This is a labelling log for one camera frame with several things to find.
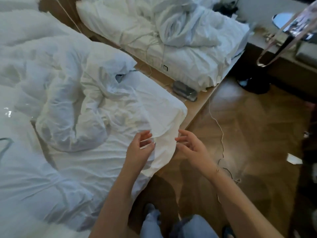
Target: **hand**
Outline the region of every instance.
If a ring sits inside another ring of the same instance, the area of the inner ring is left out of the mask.
[[[182,136],[175,138],[178,142],[176,147],[188,158],[193,167],[206,176],[206,173],[210,171],[210,166],[216,164],[210,158],[205,145],[192,132],[182,129],[178,131]]]
[[[149,130],[137,133],[126,151],[126,158],[123,165],[123,172],[133,175],[135,178],[144,168],[149,156],[155,148],[155,143],[151,140],[146,140],[152,137]]]

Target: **paper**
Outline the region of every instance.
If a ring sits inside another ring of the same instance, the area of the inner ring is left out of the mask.
[[[290,162],[291,164],[303,164],[303,160],[301,160],[300,158],[297,158],[294,155],[288,154],[287,155],[287,159],[288,162]]]

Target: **herringbone parquet floor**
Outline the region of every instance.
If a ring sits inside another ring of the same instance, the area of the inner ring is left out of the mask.
[[[207,107],[189,128],[207,146],[215,160],[222,157],[221,131]],[[304,101],[275,86],[264,95],[244,91],[227,77],[211,96],[210,111],[224,131],[224,159],[240,188],[284,235],[292,212],[299,166],[286,161],[287,153],[300,157],[303,132],[310,111]],[[152,202],[161,211],[165,237],[178,216],[200,214],[220,235],[227,224],[212,186],[179,152],[156,173],[133,205],[129,225],[137,233],[141,210]]]

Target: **bed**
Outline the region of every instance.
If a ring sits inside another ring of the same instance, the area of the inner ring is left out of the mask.
[[[179,47],[176,40],[169,42],[171,45],[165,45],[166,39],[162,42],[164,31],[160,32],[153,21],[139,15],[138,9],[143,4],[137,0],[82,0],[76,6],[81,21],[91,31],[196,91],[205,91],[220,83],[247,44],[248,25],[221,15],[219,18],[223,19],[223,26],[230,28],[220,35],[220,44],[207,46],[198,40],[201,46],[191,43]]]
[[[134,199],[171,159],[187,109],[128,54],[21,9],[0,12],[1,236],[88,237],[136,132],[156,148]]]

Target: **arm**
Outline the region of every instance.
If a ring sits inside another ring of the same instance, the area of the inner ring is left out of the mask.
[[[177,148],[215,187],[235,235],[238,238],[282,238],[235,182],[210,158],[204,144],[189,131],[179,132],[183,136],[175,138],[177,142],[182,142],[177,143]]]
[[[143,140],[151,137],[152,134],[147,130],[137,133],[132,140],[121,172],[109,192],[89,238],[119,238],[125,235],[132,207],[133,184],[155,148],[155,144],[150,140]]]

